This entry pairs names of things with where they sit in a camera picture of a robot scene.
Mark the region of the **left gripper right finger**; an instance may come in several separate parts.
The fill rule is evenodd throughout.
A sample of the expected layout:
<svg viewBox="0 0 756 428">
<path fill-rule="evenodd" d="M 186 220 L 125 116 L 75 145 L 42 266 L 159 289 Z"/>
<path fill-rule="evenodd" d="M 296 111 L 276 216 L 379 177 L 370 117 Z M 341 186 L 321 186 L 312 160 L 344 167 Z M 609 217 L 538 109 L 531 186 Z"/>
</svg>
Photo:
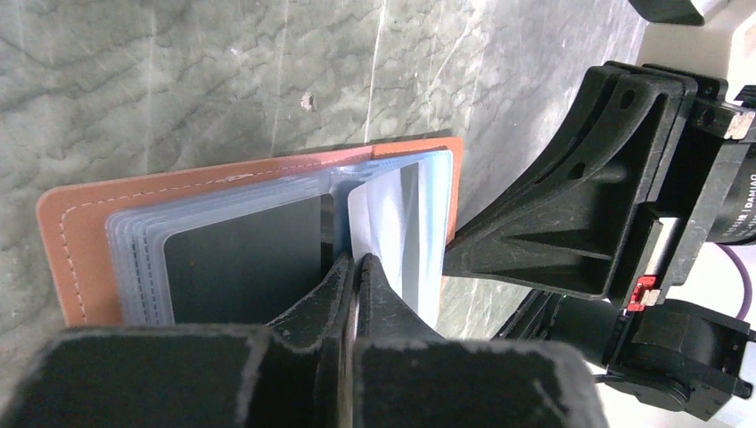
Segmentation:
<svg viewBox="0 0 756 428">
<path fill-rule="evenodd" d="M 357 338 L 445 341 L 394 292 L 373 254 L 358 264 L 357 304 Z"/>
</svg>

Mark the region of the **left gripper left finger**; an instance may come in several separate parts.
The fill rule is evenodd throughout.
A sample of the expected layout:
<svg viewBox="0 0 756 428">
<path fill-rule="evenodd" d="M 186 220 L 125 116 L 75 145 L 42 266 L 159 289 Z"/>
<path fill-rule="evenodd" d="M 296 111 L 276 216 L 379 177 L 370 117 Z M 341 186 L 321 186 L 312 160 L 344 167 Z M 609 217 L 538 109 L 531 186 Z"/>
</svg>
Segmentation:
<svg viewBox="0 0 756 428">
<path fill-rule="evenodd" d="M 300 350 L 314 350 L 343 330 L 353 301 L 355 261 L 338 257 L 319 285 L 267 323 L 284 342 Z"/>
</svg>

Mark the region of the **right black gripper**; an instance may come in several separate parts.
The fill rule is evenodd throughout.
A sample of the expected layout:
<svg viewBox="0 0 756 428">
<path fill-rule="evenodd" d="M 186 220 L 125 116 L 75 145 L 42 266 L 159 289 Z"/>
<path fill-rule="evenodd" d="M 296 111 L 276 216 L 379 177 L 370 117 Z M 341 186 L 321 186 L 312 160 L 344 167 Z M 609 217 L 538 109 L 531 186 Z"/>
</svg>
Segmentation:
<svg viewBox="0 0 756 428">
<path fill-rule="evenodd" d="M 537 159 L 447 246 L 445 276 L 640 312 L 707 242 L 755 239 L 755 93 L 658 64 L 588 69 Z"/>
</svg>

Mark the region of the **white magnetic stripe card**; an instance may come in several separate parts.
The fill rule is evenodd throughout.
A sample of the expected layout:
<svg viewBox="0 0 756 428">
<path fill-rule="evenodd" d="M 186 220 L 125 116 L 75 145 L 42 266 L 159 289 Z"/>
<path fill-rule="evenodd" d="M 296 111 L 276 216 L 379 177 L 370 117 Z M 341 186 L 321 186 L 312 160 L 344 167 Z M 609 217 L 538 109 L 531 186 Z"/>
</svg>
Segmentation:
<svg viewBox="0 0 756 428">
<path fill-rule="evenodd" d="M 376 176 L 348 196 L 353 255 L 379 258 L 390 289 L 414 312 L 421 274 L 418 185 L 416 162 Z"/>
</svg>

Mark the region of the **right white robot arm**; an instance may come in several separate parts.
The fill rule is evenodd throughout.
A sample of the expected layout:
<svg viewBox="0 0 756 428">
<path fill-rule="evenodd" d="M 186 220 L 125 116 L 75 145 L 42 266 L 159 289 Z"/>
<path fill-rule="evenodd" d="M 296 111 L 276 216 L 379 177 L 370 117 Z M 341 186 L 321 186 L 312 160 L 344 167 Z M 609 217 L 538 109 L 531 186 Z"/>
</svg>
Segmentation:
<svg viewBox="0 0 756 428">
<path fill-rule="evenodd" d="M 448 276 L 530 293 L 500 339 L 566 342 L 600 382 L 709 420 L 755 400 L 755 333 L 672 300 L 706 243 L 755 242 L 755 89 L 661 65 L 589 69 L 533 164 L 446 249 Z"/>
</svg>

